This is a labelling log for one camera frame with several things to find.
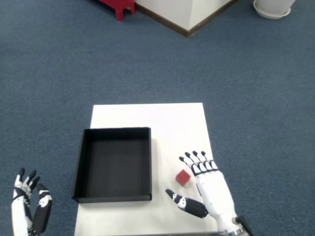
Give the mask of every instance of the red block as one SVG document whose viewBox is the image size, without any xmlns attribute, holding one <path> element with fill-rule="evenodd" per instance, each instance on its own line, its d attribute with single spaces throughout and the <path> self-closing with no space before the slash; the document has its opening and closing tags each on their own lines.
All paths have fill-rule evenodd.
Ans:
<svg viewBox="0 0 315 236">
<path fill-rule="evenodd" d="M 122 21 L 124 17 L 124 9 L 129 7 L 132 15 L 135 13 L 134 0 L 100 0 L 102 3 L 115 9 L 116 19 Z"/>
<path fill-rule="evenodd" d="M 181 185 L 184 186 L 190 179 L 190 175 L 182 170 L 176 175 L 176 181 Z"/>
</svg>

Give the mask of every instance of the white pot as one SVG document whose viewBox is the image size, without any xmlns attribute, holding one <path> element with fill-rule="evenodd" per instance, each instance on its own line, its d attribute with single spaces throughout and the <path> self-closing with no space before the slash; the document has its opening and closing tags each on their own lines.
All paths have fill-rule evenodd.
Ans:
<svg viewBox="0 0 315 236">
<path fill-rule="evenodd" d="M 268 15 L 284 15 L 289 11 L 295 0 L 256 0 L 259 11 Z"/>
</svg>

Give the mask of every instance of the white robotic hand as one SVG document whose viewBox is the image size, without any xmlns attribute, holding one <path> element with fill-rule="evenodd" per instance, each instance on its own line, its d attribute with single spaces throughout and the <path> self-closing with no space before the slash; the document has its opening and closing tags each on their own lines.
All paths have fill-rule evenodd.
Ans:
<svg viewBox="0 0 315 236">
<path fill-rule="evenodd" d="M 186 157 L 179 157 L 192 170 L 197 180 L 197 188 L 204 204 L 190 198 L 184 198 L 167 189 L 167 194 L 177 204 L 178 208 L 190 214 L 204 218 L 208 213 L 216 219 L 218 231 L 221 235 L 252 235 L 243 217 L 237 217 L 234 202 L 227 187 L 224 176 L 213 160 L 205 152 L 198 154 L 185 153 Z"/>
<path fill-rule="evenodd" d="M 39 177 L 32 180 L 36 175 L 36 171 L 33 171 L 24 181 L 22 181 L 23 174 L 24 168 L 20 170 L 14 183 L 11 204 L 13 233 L 14 236 L 36 236 L 46 230 L 52 198 L 44 185 L 37 184 Z M 40 200 L 33 220 L 30 210 L 30 198 L 36 186 Z"/>
</svg>

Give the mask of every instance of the black open box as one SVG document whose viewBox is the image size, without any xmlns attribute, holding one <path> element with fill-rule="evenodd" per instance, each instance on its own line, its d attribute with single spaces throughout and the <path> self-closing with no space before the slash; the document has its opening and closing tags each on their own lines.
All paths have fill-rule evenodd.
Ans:
<svg viewBox="0 0 315 236">
<path fill-rule="evenodd" d="M 85 129 L 72 198 L 79 203 L 149 201 L 151 129 Z"/>
</svg>

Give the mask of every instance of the white wall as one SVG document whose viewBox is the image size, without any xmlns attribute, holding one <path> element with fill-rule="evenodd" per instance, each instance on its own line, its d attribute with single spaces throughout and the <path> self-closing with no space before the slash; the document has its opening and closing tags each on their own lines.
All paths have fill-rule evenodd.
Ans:
<svg viewBox="0 0 315 236">
<path fill-rule="evenodd" d="M 189 30 L 231 0 L 135 0 L 139 5 Z"/>
<path fill-rule="evenodd" d="M 171 22 L 189 29 L 192 2 L 194 0 L 135 0 L 141 6 Z"/>
<path fill-rule="evenodd" d="M 231 0 L 193 0 L 189 28 L 191 29 Z"/>
</svg>

